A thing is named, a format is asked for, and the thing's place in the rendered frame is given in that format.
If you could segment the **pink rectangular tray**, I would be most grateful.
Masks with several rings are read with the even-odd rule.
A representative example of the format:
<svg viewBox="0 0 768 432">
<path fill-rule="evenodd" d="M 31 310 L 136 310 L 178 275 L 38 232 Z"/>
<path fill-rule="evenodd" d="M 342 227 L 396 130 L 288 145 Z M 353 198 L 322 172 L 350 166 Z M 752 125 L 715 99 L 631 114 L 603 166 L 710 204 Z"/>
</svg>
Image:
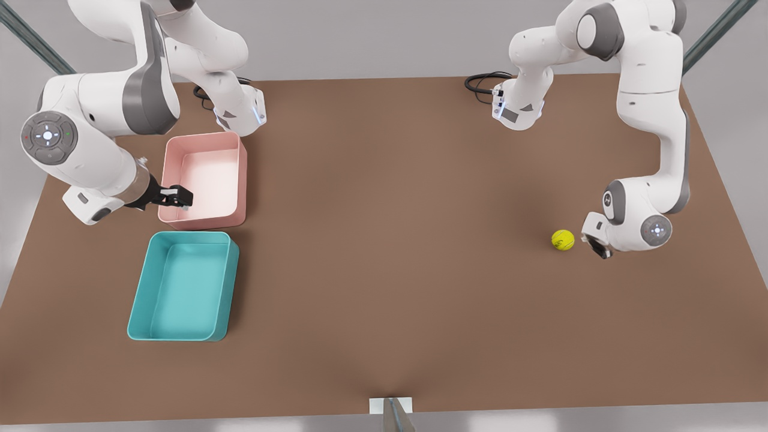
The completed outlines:
<svg viewBox="0 0 768 432">
<path fill-rule="evenodd" d="M 162 183 L 194 195 L 187 208 L 159 207 L 160 221 L 176 230 L 226 229 L 247 215 L 247 151 L 232 131 L 180 135 L 168 140 Z"/>
</svg>

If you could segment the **teal rectangular tray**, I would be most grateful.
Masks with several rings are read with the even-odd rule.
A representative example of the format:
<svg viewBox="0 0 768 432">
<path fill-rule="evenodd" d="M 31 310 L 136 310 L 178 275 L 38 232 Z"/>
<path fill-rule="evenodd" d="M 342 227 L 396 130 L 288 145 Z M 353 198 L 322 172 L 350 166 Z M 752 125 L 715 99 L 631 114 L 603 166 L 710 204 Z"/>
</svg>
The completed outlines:
<svg viewBox="0 0 768 432">
<path fill-rule="evenodd" d="M 134 341 L 225 338 L 239 249 L 225 232 L 157 232 L 148 243 L 127 336 Z"/>
</svg>

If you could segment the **silver frame post with foot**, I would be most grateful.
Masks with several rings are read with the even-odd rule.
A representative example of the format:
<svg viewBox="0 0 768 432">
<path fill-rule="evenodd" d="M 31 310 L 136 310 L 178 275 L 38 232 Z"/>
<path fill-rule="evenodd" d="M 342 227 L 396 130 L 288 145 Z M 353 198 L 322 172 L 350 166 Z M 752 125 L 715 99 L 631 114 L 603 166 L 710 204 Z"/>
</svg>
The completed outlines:
<svg viewBox="0 0 768 432">
<path fill-rule="evenodd" d="M 410 418 L 413 413 L 411 397 L 370 398 L 368 412 L 382 416 L 382 432 L 415 432 Z"/>
</svg>

